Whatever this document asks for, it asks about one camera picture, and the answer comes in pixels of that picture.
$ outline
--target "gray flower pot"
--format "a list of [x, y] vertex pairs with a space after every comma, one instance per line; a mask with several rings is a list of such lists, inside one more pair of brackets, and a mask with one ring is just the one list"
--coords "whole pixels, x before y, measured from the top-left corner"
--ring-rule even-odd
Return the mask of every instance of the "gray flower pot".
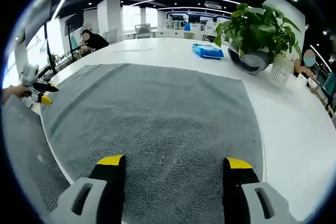
[[239, 56], [238, 48], [231, 43], [228, 49], [232, 62], [241, 70], [256, 74], [263, 71], [269, 65], [268, 55], [263, 51], [253, 51], [245, 54], [243, 57]]

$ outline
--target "potted plant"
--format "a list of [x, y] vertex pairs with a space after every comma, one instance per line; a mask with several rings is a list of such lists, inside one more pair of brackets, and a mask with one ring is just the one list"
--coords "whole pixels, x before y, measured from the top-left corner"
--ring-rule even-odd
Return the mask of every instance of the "potted plant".
[[233, 62], [249, 73], [258, 73], [273, 63], [281, 51], [292, 52], [293, 48], [301, 57], [301, 50], [295, 38], [294, 29], [300, 29], [283, 13], [269, 4], [262, 8], [249, 8], [242, 3], [231, 15], [231, 20], [219, 24], [214, 43], [222, 44], [222, 35], [232, 42], [229, 54]]

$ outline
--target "gray mesh chair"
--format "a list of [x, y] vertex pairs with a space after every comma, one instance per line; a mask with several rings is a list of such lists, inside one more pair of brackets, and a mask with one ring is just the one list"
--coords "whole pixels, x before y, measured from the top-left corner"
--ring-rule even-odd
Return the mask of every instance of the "gray mesh chair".
[[135, 26], [135, 38], [152, 38], [151, 25], [140, 24]]
[[110, 31], [107, 31], [106, 33], [103, 34], [103, 38], [109, 43], [113, 44], [117, 42], [117, 33], [118, 29], [112, 29]]
[[3, 106], [2, 119], [7, 155], [15, 177], [37, 213], [45, 219], [70, 184], [50, 151], [38, 114], [12, 95]]

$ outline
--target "blue package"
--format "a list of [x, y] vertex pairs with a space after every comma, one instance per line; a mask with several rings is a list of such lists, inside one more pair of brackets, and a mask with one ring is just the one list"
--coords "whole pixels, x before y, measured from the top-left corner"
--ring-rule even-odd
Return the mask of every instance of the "blue package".
[[224, 58], [223, 51], [220, 48], [216, 48], [212, 45], [193, 44], [193, 51], [202, 58]]

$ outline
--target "gray towel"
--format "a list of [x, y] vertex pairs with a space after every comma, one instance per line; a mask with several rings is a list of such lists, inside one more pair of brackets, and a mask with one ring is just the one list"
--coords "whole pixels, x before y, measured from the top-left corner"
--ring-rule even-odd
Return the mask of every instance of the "gray towel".
[[55, 154], [78, 179], [101, 158], [124, 153], [129, 223], [223, 223], [224, 157], [249, 162], [262, 178], [259, 127], [239, 80], [97, 65], [59, 88], [42, 109]]

